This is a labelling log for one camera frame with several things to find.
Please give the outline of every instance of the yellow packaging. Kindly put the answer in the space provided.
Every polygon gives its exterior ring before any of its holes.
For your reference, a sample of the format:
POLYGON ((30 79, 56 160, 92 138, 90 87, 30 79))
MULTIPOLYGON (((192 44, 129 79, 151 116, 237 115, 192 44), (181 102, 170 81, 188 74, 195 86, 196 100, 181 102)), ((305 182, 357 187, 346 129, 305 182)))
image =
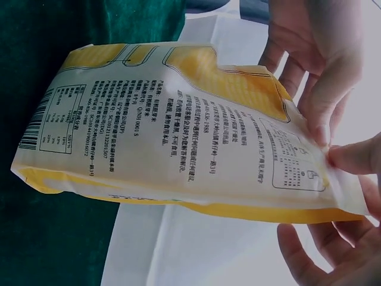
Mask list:
POLYGON ((40 192, 289 223, 367 215, 358 178, 326 164, 261 66, 217 67, 212 46, 87 46, 70 53, 12 171, 40 192))

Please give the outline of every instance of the green cloth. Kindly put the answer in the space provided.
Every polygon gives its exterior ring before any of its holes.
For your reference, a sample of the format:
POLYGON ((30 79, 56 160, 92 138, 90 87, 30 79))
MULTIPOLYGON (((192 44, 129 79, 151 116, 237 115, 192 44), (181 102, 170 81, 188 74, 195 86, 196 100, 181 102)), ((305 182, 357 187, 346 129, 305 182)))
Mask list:
POLYGON ((10 172, 67 54, 89 43, 176 40, 184 0, 1 0, 0 285, 96 285, 118 204, 43 195, 10 172))

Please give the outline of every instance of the printed border line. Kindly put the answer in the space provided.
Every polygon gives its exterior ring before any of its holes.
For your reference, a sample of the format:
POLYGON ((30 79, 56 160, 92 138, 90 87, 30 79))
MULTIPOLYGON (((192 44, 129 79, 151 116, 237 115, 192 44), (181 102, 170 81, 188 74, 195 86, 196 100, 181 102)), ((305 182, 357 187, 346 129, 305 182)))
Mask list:
MULTIPOLYGON (((269 121, 266 120, 266 119, 264 119, 264 118, 260 118, 260 122, 262 123, 264 129, 265 129, 266 131, 269 131, 269 130, 266 128, 266 126, 265 126, 265 124, 263 123, 263 121, 266 121, 266 122, 269 122, 269 121)), ((273 176, 272 176, 272 179, 271 179, 271 184, 272 184, 273 188, 275 188, 275 189, 292 189, 292 190, 295 190, 295 191, 307 191, 307 192, 324 192, 324 191, 326 190, 326 187, 325 187, 325 186, 324 186, 324 188, 323 188, 322 190, 316 190, 316 189, 296 189, 296 188, 280 188, 280 187, 278 187, 278 186, 274 186, 275 160, 274 160, 274 151, 272 150, 272 148, 271 148, 271 153, 272 153, 272 155, 273 155, 273 176)))

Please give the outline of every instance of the food package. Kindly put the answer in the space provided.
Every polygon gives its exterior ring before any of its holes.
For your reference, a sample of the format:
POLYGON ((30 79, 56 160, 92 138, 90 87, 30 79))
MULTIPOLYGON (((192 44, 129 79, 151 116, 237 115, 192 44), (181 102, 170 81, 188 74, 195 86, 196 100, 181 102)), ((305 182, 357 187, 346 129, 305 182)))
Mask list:
POLYGON ((358 178, 326 163, 261 66, 217 66, 213 46, 89 45, 69 54, 12 171, 46 194, 180 204, 288 223, 367 215, 358 178))

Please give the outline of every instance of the white surface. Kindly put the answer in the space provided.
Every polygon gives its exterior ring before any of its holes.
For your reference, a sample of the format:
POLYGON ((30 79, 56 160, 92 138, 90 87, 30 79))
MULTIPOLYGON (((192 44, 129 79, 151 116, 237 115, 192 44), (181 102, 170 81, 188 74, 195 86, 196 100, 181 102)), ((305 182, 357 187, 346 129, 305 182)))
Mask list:
MULTIPOLYGON (((367 139, 381 129, 377 125, 381 122, 377 41, 381 41, 375 37, 381 11, 368 8, 367 33, 374 35, 367 38, 365 78, 348 103, 336 144, 367 139)), ((257 64, 267 26, 238 20, 234 13, 224 17, 223 12, 188 19, 180 40, 215 44, 220 64, 257 64)), ((162 219, 163 208, 120 206, 102 286, 296 285, 280 255, 276 224, 211 217, 177 206, 165 207, 162 219)), ((311 258, 329 270, 307 228, 296 228, 311 258)))

